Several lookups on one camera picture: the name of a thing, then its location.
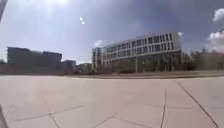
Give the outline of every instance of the building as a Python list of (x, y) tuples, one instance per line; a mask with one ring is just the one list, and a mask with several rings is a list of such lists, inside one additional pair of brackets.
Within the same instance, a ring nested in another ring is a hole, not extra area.
[(62, 58), (60, 53), (31, 51), (26, 48), (8, 47), (7, 52), (8, 64), (20, 69), (57, 69)]
[(0, 60), (0, 74), (4, 74), (6, 71), (6, 63), (4, 60)]
[(98, 50), (101, 58), (93, 49), (93, 65), (101, 65), (103, 71), (170, 71), (181, 67), (181, 45), (177, 32), (137, 37)]
[(75, 60), (64, 60), (61, 62), (63, 74), (74, 74), (78, 72)]
[(92, 50), (92, 70), (97, 72), (100, 71), (102, 65), (101, 48), (94, 48)]
[(91, 73), (92, 72), (92, 64), (83, 63), (78, 65), (80, 73)]
[(8, 2), (7, 0), (0, 0), (0, 23), (1, 23), (1, 19), (2, 19), (7, 2)]

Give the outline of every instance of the blue sky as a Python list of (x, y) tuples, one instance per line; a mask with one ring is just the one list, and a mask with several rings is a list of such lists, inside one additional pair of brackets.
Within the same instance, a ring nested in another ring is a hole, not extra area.
[(223, 0), (9, 0), (0, 58), (15, 46), (90, 62), (94, 45), (167, 31), (183, 33), (184, 51), (198, 50), (217, 38), (222, 22), (214, 17), (221, 8)]

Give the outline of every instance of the white cloud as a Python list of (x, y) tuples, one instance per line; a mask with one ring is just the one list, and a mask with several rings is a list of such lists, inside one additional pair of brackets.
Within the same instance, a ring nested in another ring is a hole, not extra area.
[(211, 33), (208, 37), (209, 43), (206, 48), (209, 51), (224, 52), (224, 31)]
[(224, 20), (224, 8), (220, 8), (215, 10), (213, 21)]
[(83, 18), (82, 18), (82, 17), (79, 17), (79, 20), (80, 20), (80, 21), (83, 21)]
[(102, 40), (97, 40), (95, 43), (94, 43), (94, 47), (100, 47), (102, 45)]
[(183, 36), (184, 33), (183, 33), (183, 32), (178, 32), (178, 35), (179, 35), (179, 36)]

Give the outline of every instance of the dark building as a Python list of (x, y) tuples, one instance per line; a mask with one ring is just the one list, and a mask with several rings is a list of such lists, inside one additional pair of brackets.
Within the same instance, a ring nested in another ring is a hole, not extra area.
[(7, 0), (0, 0), (0, 23), (1, 23), (1, 19), (5, 10), (6, 3), (7, 3)]
[(54, 52), (31, 51), (26, 48), (8, 47), (8, 64), (17, 68), (58, 68), (62, 54)]
[(92, 64), (90, 63), (83, 63), (78, 65), (80, 73), (90, 73), (92, 72)]
[(64, 60), (61, 62), (61, 68), (64, 75), (77, 73), (77, 66), (75, 60)]

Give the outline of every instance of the pavement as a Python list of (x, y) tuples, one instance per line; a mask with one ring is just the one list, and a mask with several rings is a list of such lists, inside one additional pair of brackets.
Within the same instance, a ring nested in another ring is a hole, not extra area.
[(0, 76), (9, 128), (223, 128), (224, 77)]

